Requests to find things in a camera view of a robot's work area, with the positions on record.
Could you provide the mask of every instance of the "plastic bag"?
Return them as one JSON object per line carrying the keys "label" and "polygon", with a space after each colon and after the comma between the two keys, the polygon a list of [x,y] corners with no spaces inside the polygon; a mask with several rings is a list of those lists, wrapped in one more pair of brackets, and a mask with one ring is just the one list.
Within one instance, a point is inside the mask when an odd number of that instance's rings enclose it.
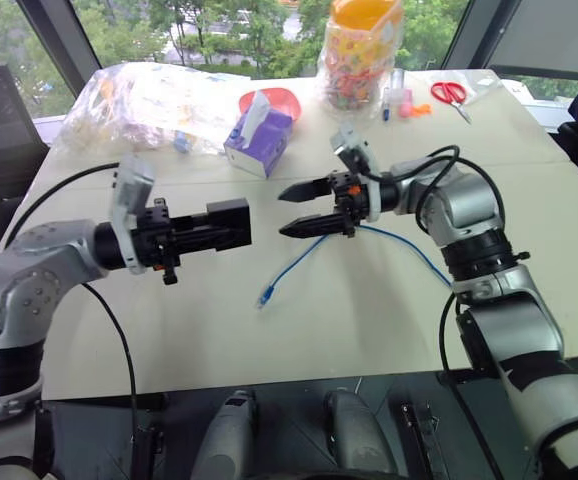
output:
{"label": "plastic bag", "polygon": [[173,144],[218,153],[239,117],[248,77],[209,74],[158,63],[126,63],[97,71],[65,118],[54,148],[106,153]]}
{"label": "plastic bag", "polygon": [[329,18],[318,62],[318,82],[326,104],[339,111],[379,110],[402,43],[403,17],[401,2],[396,0],[371,30],[347,28]]}
{"label": "plastic bag", "polygon": [[429,88],[436,82],[454,82],[462,85],[467,92],[465,105],[481,99],[502,86],[502,81],[493,70],[427,70],[411,75],[423,79]]}

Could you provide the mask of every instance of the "blue cable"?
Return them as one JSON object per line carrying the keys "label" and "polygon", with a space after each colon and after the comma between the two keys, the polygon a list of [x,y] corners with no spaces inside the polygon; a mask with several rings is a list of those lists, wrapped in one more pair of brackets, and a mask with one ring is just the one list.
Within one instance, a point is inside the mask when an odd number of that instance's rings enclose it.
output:
{"label": "blue cable", "polygon": [[[369,227],[366,225],[360,225],[358,228],[361,228],[363,230],[366,230],[368,232],[373,232],[373,233],[379,233],[382,235],[385,235],[387,237],[391,237],[395,240],[398,240],[402,243],[404,243],[405,245],[407,245],[408,247],[410,247],[413,251],[415,251],[418,255],[420,255],[420,258],[422,258],[424,260],[424,262],[427,264],[427,266],[438,276],[438,278],[440,280],[442,280],[442,282],[447,286],[447,287],[451,287],[451,282],[449,282],[449,280],[447,279],[447,277],[445,277],[442,272],[438,269],[438,267],[436,267],[433,262],[431,260],[429,260],[429,257],[427,257],[422,250],[420,250],[416,244],[414,244],[413,242],[411,242],[410,240],[406,239],[405,237],[402,237],[400,235],[397,235],[395,233],[391,233],[388,232],[387,230],[381,230],[380,228],[376,228],[376,227]],[[284,277],[287,273],[289,273],[296,265],[298,265],[307,255],[309,255],[311,252],[313,252],[316,247],[318,247],[318,245],[320,245],[322,242],[324,242],[327,238],[329,237],[329,235],[323,235],[322,237],[320,237],[318,240],[316,240],[313,244],[311,244],[311,246],[305,250],[305,252],[300,255],[298,258],[296,258],[293,262],[291,262],[291,264],[285,268],[274,280],[273,282],[271,282],[269,284],[269,286],[264,290],[264,292],[262,293],[262,295],[260,296],[260,298],[258,299],[258,308],[262,308],[264,307],[267,302],[271,299],[271,296],[273,295],[273,292],[276,288],[276,285],[278,284],[278,282],[282,279],[282,277]]]}
{"label": "blue cable", "polygon": [[402,237],[396,233],[391,233],[388,232],[387,230],[381,230],[380,228],[376,228],[376,227],[370,227],[368,225],[360,225],[358,228],[362,228],[363,230],[366,230],[368,232],[374,232],[374,233],[380,233],[382,235],[386,235],[387,237],[391,237],[394,238],[396,240],[401,241],[402,243],[406,244],[407,246],[409,246],[413,251],[415,251],[418,255],[420,255],[420,257],[425,261],[425,263],[427,264],[427,266],[433,270],[433,272],[438,276],[438,278],[440,280],[442,280],[442,283],[444,283],[446,286],[451,287],[451,282],[447,279],[447,277],[445,277],[442,272],[438,269],[438,267],[436,267],[433,262],[431,260],[429,260],[429,257],[427,257],[422,250],[420,250],[418,248],[418,246],[413,243],[411,240],[406,239],[405,237]]}

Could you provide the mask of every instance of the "red bowl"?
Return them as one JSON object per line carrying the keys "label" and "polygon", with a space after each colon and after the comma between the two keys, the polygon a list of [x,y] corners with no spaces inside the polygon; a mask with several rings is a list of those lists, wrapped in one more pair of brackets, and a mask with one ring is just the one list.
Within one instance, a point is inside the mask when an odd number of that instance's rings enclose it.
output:
{"label": "red bowl", "polygon": [[[245,113],[251,106],[255,93],[255,91],[245,93],[240,97],[240,113]],[[298,102],[298,99],[293,93],[291,93],[291,91],[286,88],[265,88],[262,90],[262,93],[267,96],[271,108],[278,110],[285,115],[289,115],[293,119],[293,123],[298,121],[302,114],[302,109],[300,108],[300,102]]]}

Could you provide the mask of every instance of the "scissors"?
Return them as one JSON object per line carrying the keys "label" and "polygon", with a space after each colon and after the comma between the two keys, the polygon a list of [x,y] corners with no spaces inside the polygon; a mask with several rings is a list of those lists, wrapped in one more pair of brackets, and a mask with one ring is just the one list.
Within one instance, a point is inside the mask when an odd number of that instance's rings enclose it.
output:
{"label": "scissors", "polygon": [[467,91],[462,85],[454,82],[436,82],[431,86],[431,94],[437,100],[452,105],[467,123],[471,123],[471,117],[462,106],[467,100]]}

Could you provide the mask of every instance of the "red scissors handle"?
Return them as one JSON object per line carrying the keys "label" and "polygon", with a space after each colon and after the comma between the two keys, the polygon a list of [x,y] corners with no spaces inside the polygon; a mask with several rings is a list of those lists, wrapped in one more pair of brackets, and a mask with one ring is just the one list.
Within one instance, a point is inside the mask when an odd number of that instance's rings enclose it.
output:
{"label": "red scissors handle", "polygon": [[467,91],[462,85],[454,82],[436,82],[431,86],[431,94],[444,103],[464,103]]}

